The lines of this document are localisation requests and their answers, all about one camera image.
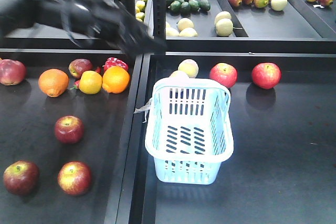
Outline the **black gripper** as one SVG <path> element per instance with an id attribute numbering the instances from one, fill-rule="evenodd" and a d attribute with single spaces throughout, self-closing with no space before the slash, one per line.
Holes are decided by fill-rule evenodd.
<path id="1" fill-rule="evenodd" d="M 124 54 L 137 55 L 164 52 L 164 40 L 150 36 L 146 25 L 116 0 L 91 0 L 91 14 L 95 19 L 98 37 L 116 44 Z"/>

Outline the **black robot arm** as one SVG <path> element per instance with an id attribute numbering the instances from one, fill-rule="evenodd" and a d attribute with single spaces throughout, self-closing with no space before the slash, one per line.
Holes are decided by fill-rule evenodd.
<path id="1" fill-rule="evenodd" d="M 35 24 L 64 30 L 79 47 L 102 39 L 131 58 L 166 49 L 164 40 L 150 36 L 147 26 L 115 0 L 1 0 L 2 38 Z"/>

